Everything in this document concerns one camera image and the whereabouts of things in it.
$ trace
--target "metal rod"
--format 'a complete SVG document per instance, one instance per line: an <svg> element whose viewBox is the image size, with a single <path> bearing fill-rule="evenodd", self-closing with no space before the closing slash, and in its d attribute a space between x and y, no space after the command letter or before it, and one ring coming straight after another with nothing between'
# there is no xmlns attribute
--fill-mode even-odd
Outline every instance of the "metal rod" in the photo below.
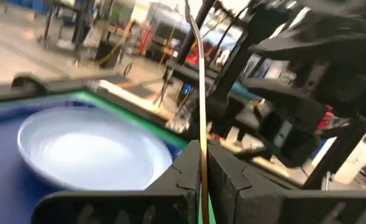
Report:
<svg viewBox="0 0 366 224"><path fill-rule="evenodd" d="M201 26L203 25L203 22L205 21L205 18L208 15L210 9L213 7L215 1L216 0L206 0L199 9L198 15L195 18L195 21L199 28L201 28ZM179 63L180 65L184 64L185 58L187 58L187 55L191 50L191 46L193 45L194 40L195 40L194 32L192 29L190 29L186 38L181 44L180 50L176 58L176 62Z"/></svg>
<svg viewBox="0 0 366 224"><path fill-rule="evenodd" d="M88 17L88 13L89 13L89 8L91 6L91 0L86 0L86 4L85 7L79 10L79 12L76 15L76 39L75 39L75 48L74 48L74 54L75 54L75 58L78 58L78 52L79 49L82 45L82 42L84 40L81 41L82 37L83 37L83 27L86 25L86 20Z"/></svg>
<svg viewBox="0 0 366 224"><path fill-rule="evenodd" d="M331 183L331 177L332 177L331 172L327 171L326 175L323 178L321 190L324 190L324 191L329 190L329 188L330 188L329 184Z"/></svg>
<svg viewBox="0 0 366 224"><path fill-rule="evenodd" d="M245 27L217 77L217 87L213 95L217 98L226 98L248 59L252 56L252 52L248 48L270 37L280 25L289 20L290 16L288 12L269 8L265 3L256 7L256 12Z"/></svg>
<svg viewBox="0 0 366 224"><path fill-rule="evenodd" d="M48 16L46 18L46 28L45 28L45 33L43 34L43 40L46 41L47 40L47 36L48 36L48 29L50 27L50 21L52 20L52 14L53 14L53 8L54 8L54 1L52 1L52 5L50 6L50 9L48 11Z"/></svg>
<svg viewBox="0 0 366 224"><path fill-rule="evenodd" d="M163 55L162 55L162 58L160 59L159 66L162 64L163 59L165 59L165 56L166 56L166 51L165 50L171 50L171 49L169 49L169 44L170 44L170 40L173 37L173 33L175 32L175 29L176 29L176 25L173 26L173 29L172 29L172 32L170 33L168 42L166 43L166 45L163 46Z"/></svg>
<svg viewBox="0 0 366 224"><path fill-rule="evenodd" d="M165 95L166 90L168 88L168 83L172 79L173 70L167 69L166 74L167 74L167 78L166 78L165 82L163 83L162 89L160 90L160 93L157 95L157 97L152 102L152 104L155 105L158 102L159 98L160 98L160 102L159 102L158 107L160 107L161 104L162 104L163 96Z"/></svg>

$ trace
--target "machine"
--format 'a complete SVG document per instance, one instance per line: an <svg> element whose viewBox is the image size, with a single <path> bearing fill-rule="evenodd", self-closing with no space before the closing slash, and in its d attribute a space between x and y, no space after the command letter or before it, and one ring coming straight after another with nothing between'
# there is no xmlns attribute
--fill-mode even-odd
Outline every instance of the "machine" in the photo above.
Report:
<svg viewBox="0 0 366 224"><path fill-rule="evenodd" d="M199 21L210 8L208 2L201 8ZM301 7L306 5L304 0L299 3ZM329 8L328 3L317 3L321 9ZM242 161L220 142L209 141L211 223L366 223L365 191L320 191L321 188L327 190L325 185L321 187L322 183L329 181L331 173L366 133L366 100L362 100L366 99L366 16L353 17L352 11L328 14L314 10L294 28L262 41L279 25L289 22L290 12L295 9L286 9L285 6L270 7L266 1L254 6L255 13L247 26L248 30L259 32L243 34L222 69L215 90L208 96L208 107L212 106L212 110L208 110L210 119L224 116L229 107L227 102L231 100L230 89L239 79L248 91L269 101L268 113L253 112L259 121L254 133L264 142L265 150L288 166L302 164L311 154L309 149L317 145L319 136L314 131L327 111L326 105L339 116L349 118L349 125L337 135L331 150L304 184L254 161ZM366 10L359 12L366 15ZM190 42L190 35L185 42ZM305 76L304 81L299 82L299 78L293 86L286 86L272 80L241 79L239 75L249 59L248 52L290 61L289 69L298 77ZM350 69L342 67L342 63L349 64ZM176 70L182 67L175 65ZM194 75L181 76L194 79ZM193 108L189 128L178 133L166 127L165 117L151 106L127 96L128 93L112 85L112 80L108 82L108 78L44 83L33 74L18 75L11 86L0 86L0 105L26 105L29 100L37 99L34 102L38 103L63 95L84 98L162 136L169 144L185 147L173 165L142 192L63 192L39 183L11 184L0 178L0 208L5 209L0 210L0 218L10 217L16 223L19 218L27 220L32 214L31 223L41 224L197 224L201 220L201 149L195 141L198 139L196 108Z"/></svg>

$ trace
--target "white plate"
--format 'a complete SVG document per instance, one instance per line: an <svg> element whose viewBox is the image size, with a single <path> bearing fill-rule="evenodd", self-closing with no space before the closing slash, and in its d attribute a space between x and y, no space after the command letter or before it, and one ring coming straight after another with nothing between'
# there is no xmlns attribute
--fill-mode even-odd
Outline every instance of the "white plate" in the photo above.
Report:
<svg viewBox="0 0 366 224"><path fill-rule="evenodd" d="M21 125L17 143L37 175L71 190L143 190L172 164L161 140L93 108L33 114Z"/></svg>

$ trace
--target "cable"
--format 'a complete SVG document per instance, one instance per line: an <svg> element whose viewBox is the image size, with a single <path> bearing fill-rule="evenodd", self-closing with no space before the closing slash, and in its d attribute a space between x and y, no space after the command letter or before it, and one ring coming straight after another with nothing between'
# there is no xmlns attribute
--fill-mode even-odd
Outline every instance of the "cable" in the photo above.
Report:
<svg viewBox="0 0 366 224"><path fill-rule="evenodd" d="M246 5L243 9L241 9L238 14L233 18L233 20L231 21L231 23L228 25L226 31L224 31L224 33L222 34L220 40L219 40L219 43L217 44L216 48L214 49L214 51L212 52L212 54L210 55L209 57L209 62L208 64L206 65L206 68L209 68L211 62L212 62L212 59L214 56L216 56L217 54L217 51L219 50L220 48L220 45L222 43L222 41L224 40L224 38L226 37L228 31L231 29L232 25L234 24L234 22L239 19L239 16L245 11L245 9L247 9L248 7L250 6L250 4Z"/></svg>
<svg viewBox="0 0 366 224"><path fill-rule="evenodd" d="M121 39L118 41L118 43L115 45L115 47L110 51L109 54L107 54L106 56L104 56L102 59L99 60L94 60L93 62L98 64L98 65L102 65L103 63L105 63L112 55L114 55L115 51L118 49L118 47L120 47L122 45L122 43L124 43L126 41L127 36L129 35L129 31L130 31L130 27L131 27L132 23L130 22L126 28L125 31L123 33L123 36L121 37Z"/></svg>
<svg viewBox="0 0 366 224"><path fill-rule="evenodd" d="M227 17L225 17L225 18L223 18L223 19L221 19L221 20L219 20L214 26L212 26L202 37L201 37L201 40L202 39L204 39L212 30L214 30L220 23L222 23L222 22L224 22L225 20L227 19ZM174 30L175 30L175 27L173 27L173 30L172 30L172 34L170 35L170 38L169 38L169 41L170 41L170 39L171 39L171 37L172 37L172 35L173 35L173 32L174 32ZM193 43L193 45L191 46L191 48L190 48L190 50L192 50L192 49L194 49L195 47L197 46L197 41L195 41L194 43ZM163 61L163 59L164 59L164 56L165 56L165 54L166 54L166 52L164 52L163 53L163 55L162 55L162 59L161 59L161 61L159 62L159 65L161 65L161 63L162 63L162 61ZM160 92L160 104L159 104L159 106L161 105L161 103L162 103L162 100L163 100L163 94L165 93L165 91L166 91L166 88L167 88L167 86L166 86L166 84L167 83L169 83L169 80L171 80L172 79L172 76L167 76L167 80L165 81L165 83L163 84L163 87L162 87L162 90L161 90L161 92ZM157 102L159 100L159 97L157 97L154 101L153 101L153 103L155 104L155 102Z"/></svg>
<svg viewBox="0 0 366 224"><path fill-rule="evenodd" d="M208 192L208 139L206 132L206 102L205 102L205 61L201 33L194 17L191 15L188 0L185 0L185 18L190 24L199 50L199 142L201 146L201 182L202 182L202 223L209 224L209 192Z"/></svg>
<svg viewBox="0 0 366 224"><path fill-rule="evenodd" d="M180 106L177 108L177 112L176 112L177 115L180 114L180 111L181 111L181 109L183 109L183 106L186 103L188 97L191 95L191 92L192 92L192 88L190 88L190 90L188 91L188 93L185 95L183 101L180 103Z"/></svg>
<svg viewBox="0 0 366 224"><path fill-rule="evenodd" d="M180 18L180 23L178 25L178 28L181 27L181 24L183 23L183 18L181 17ZM176 29L176 24L173 23L173 29L172 29L172 32L170 33L170 36L169 36L169 39L168 39L168 42L166 43L166 46L163 48L163 55L162 55L162 58L160 59L160 62L159 62L159 66L162 64L163 62L163 59L165 59L165 56L166 56L166 51L165 51L165 48L166 49L169 49L169 44L170 44L170 41L171 39L173 38L173 34L175 32L175 29Z"/></svg>

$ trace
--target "wire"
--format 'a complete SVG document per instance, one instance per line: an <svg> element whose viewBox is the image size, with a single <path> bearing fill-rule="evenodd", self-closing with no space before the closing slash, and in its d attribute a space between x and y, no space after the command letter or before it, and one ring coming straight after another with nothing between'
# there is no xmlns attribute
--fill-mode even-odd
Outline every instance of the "wire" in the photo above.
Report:
<svg viewBox="0 0 366 224"><path fill-rule="evenodd" d="M116 50L118 49L118 47L120 47L125 41L127 36L129 35L129 31L130 31L130 27L131 27L132 23L130 22L126 28L125 31L123 33L123 36L121 37L121 39L118 41L118 43L115 45L115 47L110 51L109 54L107 54L106 56L104 56L102 59L99 60L94 60L93 62L98 64L98 65L102 65L103 63L105 63L112 55L114 55L114 53L116 52Z"/></svg>
<svg viewBox="0 0 366 224"><path fill-rule="evenodd" d="M178 28L180 28L180 27L181 27L181 24L182 24L182 23L183 23L183 18L181 17L181 18L180 18L180 23L179 23L179 25L178 25ZM166 46L163 48L163 55L162 55L162 58L160 59L159 66L162 64L163 59L165 59L165 56L166 56L165 48L166 48L166 49L169 49L169 44L170 44L171 39L173 38L173 33L175 32L175 29L176 29L176 24L174 24L174 23L173 23L173 29L172 29L172 32L170 33L170 36L169 36L168 42L166 43Z"/></svg>
<svg viewBox="0 0 366 224"><path fill-rule="evenodd" d="M190 24L199 51L199 142L201 146L201 182L202 182L202 223L209 224L209 192L208 192L208 139L206 132L206 102L205 102L205 61L201 33L194 17L191 15L188 0L185 0L185 18Z"/></svg>
<svg viewBox="0 0 366 224"><path fill-rule="evenodd" d="M180 111L181 111L181 109L183 109L184 104L186 103L188 97L191 95L191 92L192 92L192 88L190 88L190 90L188 91L188 93L185 95L183 101L180 103L180 106L178 107L177 112L176 112L177 115L180 114Z"/></svg>
<svg viewBox="0 0 366 224"><path fill-rule="evenodd" d="M231 29L232 25L234 24L234 22L239 19L239 16L245 11L245 9L247 9L248 7L250 6L250 4L246 5L243 9L241 9L238 14L233 18L233 20L231 21L231 23L228 25L226 31L224 31L223 35L221 36L220 40L219 40L219 43L217 44L216 48L214 49L214 51L212 52L211 56L209 57L209 62L208 64L206 65L206 68L209 68L211 62L212 62L212 59L214 56L216 56L217 54L217 51L219 50L220 48L220 45L222 43L222 41L224 40L224 38L226 37L228 31Z"/></svg>

